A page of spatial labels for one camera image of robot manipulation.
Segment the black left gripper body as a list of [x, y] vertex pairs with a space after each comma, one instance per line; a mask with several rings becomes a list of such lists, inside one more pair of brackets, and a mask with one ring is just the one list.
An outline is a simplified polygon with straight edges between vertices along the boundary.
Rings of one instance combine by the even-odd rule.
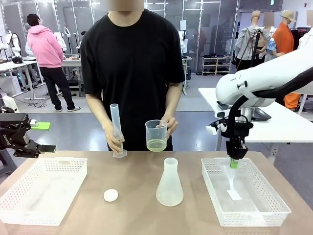
[[0, 148], [25, 147], [30, 143], [27, 131], [30, 130], [28, 114], [2, 113], [0, 115]]

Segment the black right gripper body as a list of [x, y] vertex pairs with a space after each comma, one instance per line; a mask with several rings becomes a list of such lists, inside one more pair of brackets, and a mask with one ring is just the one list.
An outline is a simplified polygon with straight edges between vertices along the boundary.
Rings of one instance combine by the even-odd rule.
[[252, 122], [235, 121], [230, 123], [228, 119], [221, 119], [220, 125], [224, 128], [222, 136], [227, 139], [226, 143], [238, 142], [239, 144], [245, 144], [245, 138], [249, 135], [250, 129], [253, 128]]

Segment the person's left hand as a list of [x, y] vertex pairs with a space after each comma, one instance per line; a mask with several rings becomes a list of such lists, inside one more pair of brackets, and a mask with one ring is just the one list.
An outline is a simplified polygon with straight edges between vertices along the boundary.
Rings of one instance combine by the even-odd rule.
[[167, 126], [167, 139], [176, 131], [178, 126], [178, 121], [171, 115], [164, 115], [156, 127]]

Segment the person's right hand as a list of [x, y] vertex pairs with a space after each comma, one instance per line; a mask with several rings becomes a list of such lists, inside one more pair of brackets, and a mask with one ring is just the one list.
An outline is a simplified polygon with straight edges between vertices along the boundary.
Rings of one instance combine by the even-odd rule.
[[120, 141], [125, 141], [124, 136], [122, 136], [122, 138], [119, 140], [114, 137], [113, 124], [109, 119], [104, 121], [102, 127], [105, 132], [106, 142], [109, 150], [112, 150], [116, 154], [121, 153], [122, 149], [120, 147]]

